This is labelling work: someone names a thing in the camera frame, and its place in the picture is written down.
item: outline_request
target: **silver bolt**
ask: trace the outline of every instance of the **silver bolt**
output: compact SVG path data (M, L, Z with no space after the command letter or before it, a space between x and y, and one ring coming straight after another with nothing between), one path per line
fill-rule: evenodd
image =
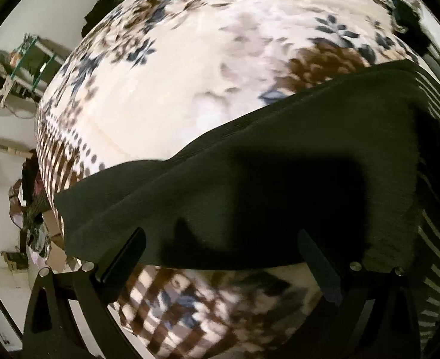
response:
M50 274L50 269L48 267L44 267L39 271L39 275L41 277L46 277L49 274Z
M402 277L402 276L404 275L404 270L403 270L401 267L396 267L396 268L395 268L395 274L396 274L398 277Z
M361 263L359 263L359 262L351 262L350 263L350 270L358 272L358 271L361 271L362 268L363 267L361 266Z
M84 263L82 266L82 270L88 273L89 271L92 271L95 268L95 264L93 262L87 262Z

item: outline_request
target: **white wall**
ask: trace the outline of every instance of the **white wall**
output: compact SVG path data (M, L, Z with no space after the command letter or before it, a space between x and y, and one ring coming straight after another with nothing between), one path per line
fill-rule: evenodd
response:
M84 16L96 1L22 0L0 27L0 49L13 50L22 42L24 33L31 32L72 50L81 41ZM34 121L20 120L8 113L2 114L0 140L10 140L25 148L33 148ZM21 158L0 153L0 251L13 249L18 244L19 230L8 215L8 189L22 176L22 163ZM16 274L14 277L5 271L5 267L0 255L0 298L22 330L30 296L27 276Z

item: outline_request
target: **floral blanket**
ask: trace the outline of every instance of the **floral blanket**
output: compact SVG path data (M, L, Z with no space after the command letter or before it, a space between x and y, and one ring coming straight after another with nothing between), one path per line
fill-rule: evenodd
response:
M56 193L91 174L170 158L212 128L339 74L401 59L427 69L393 34L402 28L391 7L391 0L126 0L73 51L40 103L37 152L52 206ZM139 265L115 306L157 358L262 358L301 327L320 296L305 264ZM422 336L425 343L430 333Z

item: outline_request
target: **dark green fabric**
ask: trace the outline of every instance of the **dark green fabric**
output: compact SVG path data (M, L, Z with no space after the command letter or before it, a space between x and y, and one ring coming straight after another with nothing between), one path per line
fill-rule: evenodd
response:
M150 265L242 270L302 261L301 228L369 270L408 268L428 98L409 61L338 77L56 196L66 253L96 262L134 229Z

